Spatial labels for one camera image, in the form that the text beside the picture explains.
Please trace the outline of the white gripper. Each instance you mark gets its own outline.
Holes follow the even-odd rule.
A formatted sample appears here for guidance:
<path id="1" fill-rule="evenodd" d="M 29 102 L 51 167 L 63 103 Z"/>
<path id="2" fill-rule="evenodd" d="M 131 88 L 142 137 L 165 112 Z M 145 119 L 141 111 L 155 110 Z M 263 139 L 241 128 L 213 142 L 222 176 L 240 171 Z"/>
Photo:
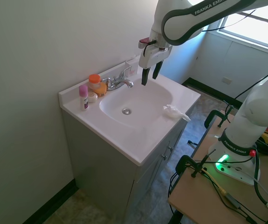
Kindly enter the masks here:
<path id="1" fill-rule="evenodd" d="M 169 57 L 171 50 L 172 45 L 165 49 L 160 49 L 156 44 L 146 46 L 139 59 L 139 66 L 143 68 L 141 80 L 142 85 L 146 86 L 147 84 L 151 66 L 156 65 L 152 78 L 156 79 L 158 77 L 163 61 Z"/>

